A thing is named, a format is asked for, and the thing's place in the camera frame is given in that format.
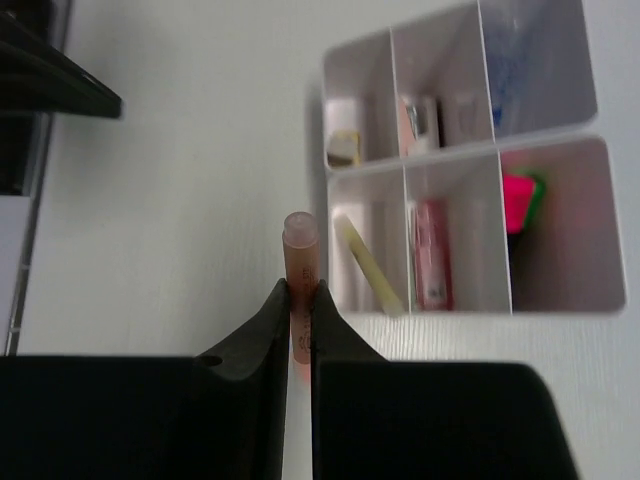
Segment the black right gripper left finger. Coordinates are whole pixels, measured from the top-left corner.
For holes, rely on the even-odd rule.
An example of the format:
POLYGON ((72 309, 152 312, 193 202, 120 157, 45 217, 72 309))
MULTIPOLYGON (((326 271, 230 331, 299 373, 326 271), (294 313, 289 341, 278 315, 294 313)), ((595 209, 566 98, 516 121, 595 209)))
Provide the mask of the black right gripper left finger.
POLYGON ((278 479, 289 294, 197 356, 1 361, 5 479, 278 479))

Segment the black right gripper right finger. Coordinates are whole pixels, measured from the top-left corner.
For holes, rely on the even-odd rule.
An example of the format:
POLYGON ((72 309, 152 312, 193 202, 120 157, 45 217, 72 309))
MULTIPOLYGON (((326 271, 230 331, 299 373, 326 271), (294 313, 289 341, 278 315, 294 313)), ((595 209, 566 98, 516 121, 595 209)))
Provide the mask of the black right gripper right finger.
POLYGON ((312 309, 317 479, 574 479, 553 397, 523 363, 393 361, 339 314, 312 309))

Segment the yellow slim highlighter pen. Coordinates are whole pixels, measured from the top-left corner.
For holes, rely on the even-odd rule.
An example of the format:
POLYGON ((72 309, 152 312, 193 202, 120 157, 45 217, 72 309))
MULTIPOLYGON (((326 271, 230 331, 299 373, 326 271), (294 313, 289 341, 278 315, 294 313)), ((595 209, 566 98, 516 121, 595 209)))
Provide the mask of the yellow slim highlighter pen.
POLYGON ((389 317, 403 315, 402 301, 349 217, 339 215, 334 220, 334 225, 371 287, 382 311, 389 317))

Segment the orange slim highlighter pen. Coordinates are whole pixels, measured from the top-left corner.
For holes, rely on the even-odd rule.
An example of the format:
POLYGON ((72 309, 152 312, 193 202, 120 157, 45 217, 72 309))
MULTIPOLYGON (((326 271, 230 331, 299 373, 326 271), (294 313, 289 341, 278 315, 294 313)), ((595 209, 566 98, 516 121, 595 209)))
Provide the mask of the orange slim highlighter pen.
POLYGON ((318 287, 319 230, 308 212, 289 214, 283 225, 283 253, 290 296, 290 333, 297 375, 311 377, 311 308, 318 287))

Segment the pink black highlighter marker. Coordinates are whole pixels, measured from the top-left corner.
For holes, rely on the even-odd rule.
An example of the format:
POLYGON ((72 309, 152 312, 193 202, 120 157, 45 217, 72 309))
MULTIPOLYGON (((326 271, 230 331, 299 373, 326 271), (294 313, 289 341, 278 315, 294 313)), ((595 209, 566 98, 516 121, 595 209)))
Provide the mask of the pink black highlighter marker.
POLYGON ((536 182, 528 176, 508 173, 502 176, 502 181, 506 232, 517 234, 525 226, 536 182))

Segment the green black highlighter marker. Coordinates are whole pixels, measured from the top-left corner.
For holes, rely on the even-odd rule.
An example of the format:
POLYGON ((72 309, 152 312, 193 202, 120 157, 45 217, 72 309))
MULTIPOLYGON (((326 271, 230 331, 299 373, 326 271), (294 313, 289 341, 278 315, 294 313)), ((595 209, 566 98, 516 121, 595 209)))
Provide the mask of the green black highlighter marker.
POLYGON ((534 183, 533 192, 531 194, 531 198, 529 200, 528 209, 526 212, 525 220, 523 223, 522 230, 527 230, 532 223, 539 211, 541 202, 546 193, 546 182, 542 176, 534 171, 526 171, 524 175, 529 178, 534 183))

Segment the grey white eraser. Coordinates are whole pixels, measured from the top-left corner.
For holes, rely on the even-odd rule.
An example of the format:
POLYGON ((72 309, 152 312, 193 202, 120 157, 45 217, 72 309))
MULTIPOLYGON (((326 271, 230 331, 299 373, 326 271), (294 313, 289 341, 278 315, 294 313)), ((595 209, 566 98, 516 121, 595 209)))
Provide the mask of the grey white eraser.
POLYGON ((324 106, 324 133, 328 140, 338 131, 363 131, 363 103, 356 98, 329 99, 324 106))

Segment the yellow beige eraser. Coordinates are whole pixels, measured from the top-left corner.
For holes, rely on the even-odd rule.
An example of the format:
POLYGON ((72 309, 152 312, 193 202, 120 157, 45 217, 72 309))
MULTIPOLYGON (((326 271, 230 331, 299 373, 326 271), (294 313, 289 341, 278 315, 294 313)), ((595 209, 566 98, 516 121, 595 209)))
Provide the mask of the yellow beige eraser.
POLYGON ((361 163, 360 134, 355 130, 338 130, 329 137, 327 161, 332 168, 357 166, 361 163))

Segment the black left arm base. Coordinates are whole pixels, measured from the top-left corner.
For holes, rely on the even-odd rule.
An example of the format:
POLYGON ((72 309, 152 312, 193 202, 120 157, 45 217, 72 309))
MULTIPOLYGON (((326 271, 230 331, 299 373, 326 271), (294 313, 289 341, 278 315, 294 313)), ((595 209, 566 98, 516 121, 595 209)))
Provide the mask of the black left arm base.
POLYGON ((1 3, 1 193, 29 194, 54 113, 118 119, 122 99, 69 59, 71 1, 1 3))

